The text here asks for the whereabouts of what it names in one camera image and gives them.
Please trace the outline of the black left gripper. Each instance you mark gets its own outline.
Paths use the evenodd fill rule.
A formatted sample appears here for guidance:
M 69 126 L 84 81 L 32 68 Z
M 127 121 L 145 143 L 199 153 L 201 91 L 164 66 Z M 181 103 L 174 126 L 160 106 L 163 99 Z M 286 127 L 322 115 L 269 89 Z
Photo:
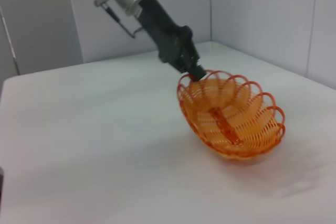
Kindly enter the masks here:
M 188 72 L 192 80 L 201 80 L 205 69 L 198 64 L 199 54 L 192 43 L 193 33 L 188 26 L 177 25 L 158 0 L 141 0 L 139 23 L 156 44 L 159 58 L 178 72 Z

